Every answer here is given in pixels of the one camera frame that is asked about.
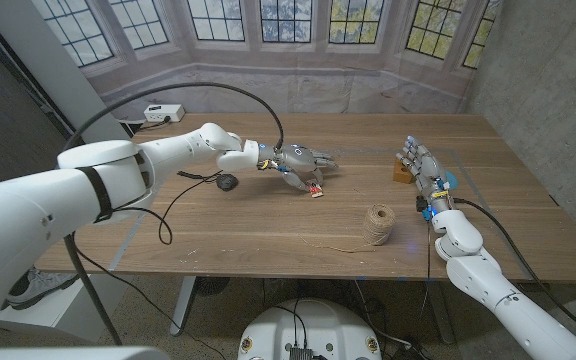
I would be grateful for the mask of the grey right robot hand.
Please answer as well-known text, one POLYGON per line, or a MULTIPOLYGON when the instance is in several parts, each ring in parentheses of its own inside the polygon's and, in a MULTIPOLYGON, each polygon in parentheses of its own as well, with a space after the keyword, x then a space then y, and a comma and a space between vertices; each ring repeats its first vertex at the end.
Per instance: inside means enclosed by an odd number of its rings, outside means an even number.
POLYGON ((454 181, 441 162, 417 139, 408 136, 397 159, 410 171, 421 196, 427 201, 432 215, 452 210, 454 201, 449 194, 454 181))

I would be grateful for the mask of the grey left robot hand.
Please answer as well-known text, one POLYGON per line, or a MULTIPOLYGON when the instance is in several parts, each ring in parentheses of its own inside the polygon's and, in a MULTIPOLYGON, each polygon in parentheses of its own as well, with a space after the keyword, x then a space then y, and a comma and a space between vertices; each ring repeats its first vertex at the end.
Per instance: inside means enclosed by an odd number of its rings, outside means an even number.
POLYGON ((281 148, 260 144, 258 150, 259 170, 277 170, 286 183, 306 192, 323 183, 321 168, 338 167, 329 154, 298 144, 284 145, 281 148))

